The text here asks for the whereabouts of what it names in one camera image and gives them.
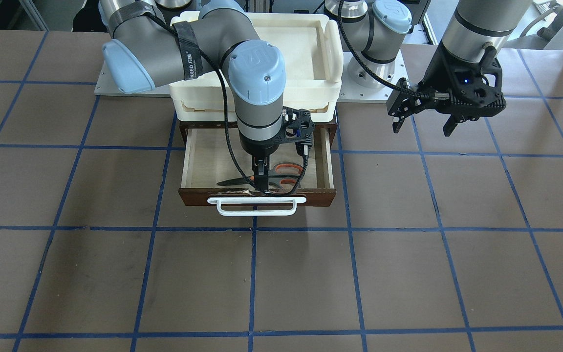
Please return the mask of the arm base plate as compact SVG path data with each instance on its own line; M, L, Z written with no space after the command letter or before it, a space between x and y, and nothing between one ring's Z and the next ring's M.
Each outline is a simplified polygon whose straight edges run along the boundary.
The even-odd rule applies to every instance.
M338 102L384 103L392 94L392 89L377 82L357 63L350 52L344 52L344 71ZM402 77L408 78L401 52L393 62L385 65L366 62L366 65L387 82L395 85Z
M94 94L98 96L112 97L168 97L170 98L169 85L164 85L156 89L145 91L142 93L126 94L119 90L114 82L111 71L108 69L107 63L103 62L101 72L98 76Z

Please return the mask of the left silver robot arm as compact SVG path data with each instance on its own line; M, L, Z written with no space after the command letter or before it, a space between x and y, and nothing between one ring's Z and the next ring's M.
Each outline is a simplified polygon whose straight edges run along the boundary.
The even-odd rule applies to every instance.
M424 110L449 116L445 136L464 122L503 111L502 67L498 53L529 7L527 0L460 0L444 35L436 40L424 21L428 0L324 0L322 9L337 23L352 58L347 73L358 85L392 89L387 113L398 133L407 117ZM394 78L405 36L422 24L437 47L424 77L412 84Z

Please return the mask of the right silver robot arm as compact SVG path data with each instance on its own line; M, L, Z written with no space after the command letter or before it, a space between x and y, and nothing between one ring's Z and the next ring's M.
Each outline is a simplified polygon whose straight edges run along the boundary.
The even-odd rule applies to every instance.
M234 0L212 0L194 22L166 22L153 0L101 0L111 40L102 47L121 93L150 91L214 71L230 90L253 184L268 190L268 159L282 129L286 70L282 52L260 39Z

